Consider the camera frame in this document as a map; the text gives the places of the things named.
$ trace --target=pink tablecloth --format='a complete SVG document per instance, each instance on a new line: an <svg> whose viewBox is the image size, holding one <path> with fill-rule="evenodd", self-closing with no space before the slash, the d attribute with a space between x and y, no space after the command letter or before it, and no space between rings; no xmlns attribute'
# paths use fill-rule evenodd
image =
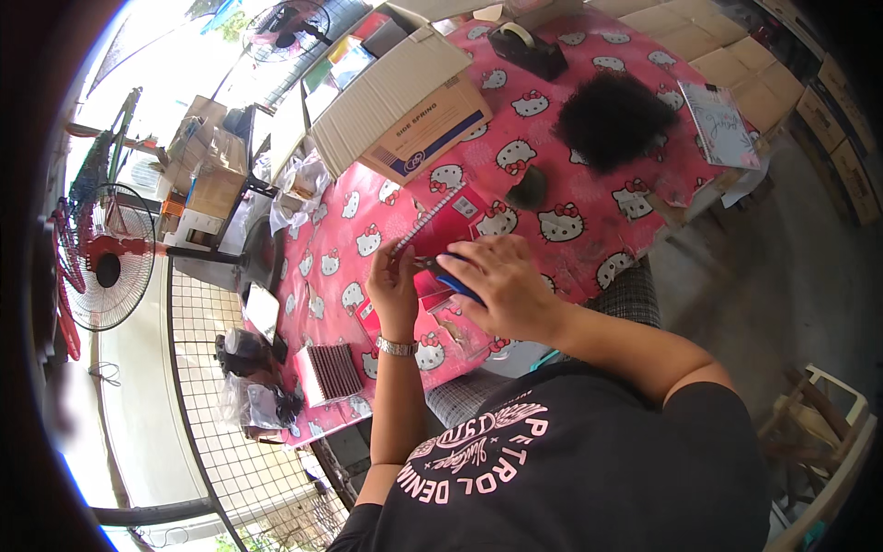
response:
<svg viewBox="0 0 883 552"><path fill-rule="evenodd" d="M365 297L371 255L381 242L405 235L451 188L472 186L489 207L476 230L527 238L549 287L562 299L581 302L606 288L663 226L644 195L653 190L669 204L686 207L700 186L724 171L704 161L676 84L704 80L649 38L595 10L552 21L536 34L558 42L570 68L549 83L497 57L486 38L491 28L471 21L448 36L474 60L467 72L494 111L487 126L404 189L353 165L325 192L312 221L288 230L287 266L277 293L278 332L290 351L283 367L286 386L297 380L291 357L302 345L338 342L351 345L365 384L358 396L305 409L297 429L285 435L289 444L309 442L370 415L377 360L353 310ZM593 175L551 133L562 102L598 71L633 74L681 118L644 157L604 177ZM549 183L537 213L499 202L528 164L540 168ZM445 310L437 316L421 312L417 324L426 389L472 370L507 346L459 313ZM461 339L454 340L448 329Z"/></svg>

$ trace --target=tape roll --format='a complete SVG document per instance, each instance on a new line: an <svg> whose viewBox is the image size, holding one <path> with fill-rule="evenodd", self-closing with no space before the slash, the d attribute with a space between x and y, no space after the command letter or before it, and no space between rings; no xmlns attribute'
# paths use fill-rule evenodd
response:
<svg viewBox="0 0 883 552"><path fill-rule="evenodd" d="M525 46L527 46L528 48L537 48L537 45L533 41L533 37L531 36L531 34L528 33L527 30L524 27L520 26L518 23L503 23L500 26L500 32L502 33L504 31L512 31L513 33L517 34L521 38L522 42L525 43Z"/></svg>

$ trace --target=black t-shirt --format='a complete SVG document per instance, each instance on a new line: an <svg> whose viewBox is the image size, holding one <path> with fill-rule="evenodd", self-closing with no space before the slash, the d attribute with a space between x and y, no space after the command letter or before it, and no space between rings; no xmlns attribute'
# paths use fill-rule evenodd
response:
<svg viewBox="0 0 883 552"><path fill-rule="evenodd" d="M583 363L519 378L418 446L328 550L761 550L766 467L739 397L701 382L648 406Z"/></svg>

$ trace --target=hand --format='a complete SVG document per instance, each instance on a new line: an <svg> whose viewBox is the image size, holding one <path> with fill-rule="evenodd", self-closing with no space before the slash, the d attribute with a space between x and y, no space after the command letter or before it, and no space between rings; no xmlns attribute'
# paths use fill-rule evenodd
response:
<svg viewBox="0 0 883 552"><path fill-rule="evenodd" d="M414 341L414 322L417 321L417 290L414 289L414 246L402 253L398 268L393 270L389 252L399 242L393 239L374 253L371 274L365 287L368 297L381 320L381 335L393 343Z"/></svg>
<svg viewBox="0 0 883 552"><path fill-rule="evenodd" d="M565 304L548 289L533 266L524 238L511 234L484 236L450 244L448 251L471 261L450 255L436 257L442 268L487 305L464 295L451 297L480 328L495 336L540 343L555 334Z"/></svg>

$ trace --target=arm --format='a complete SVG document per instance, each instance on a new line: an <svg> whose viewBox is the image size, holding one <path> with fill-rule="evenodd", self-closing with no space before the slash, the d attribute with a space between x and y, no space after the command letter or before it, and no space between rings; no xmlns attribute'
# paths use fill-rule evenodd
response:
<svg viewBox="0 0 883 552"><path fill-rule="evenodd" d="M519 236L492 236L448 246L438 262L479 294L487 307L456 295L464 314L486 332L554 347L632 382L657 403L694 382L732 389L726 370L690 341L644 324L558 299L531 262Z"/></svg>
<svg viewBox="0 0 883 552"><path fill-rule="evenodd" d="M374 254L366 288L381 321L381 335L399 344L414 342L417 292L414 251L409 247L396 270L390 269L390 241ZM380 353L374 420L371 426L371 467L356 504L383 504L411 451L426 440L426 400L414 357Z"/></svg>

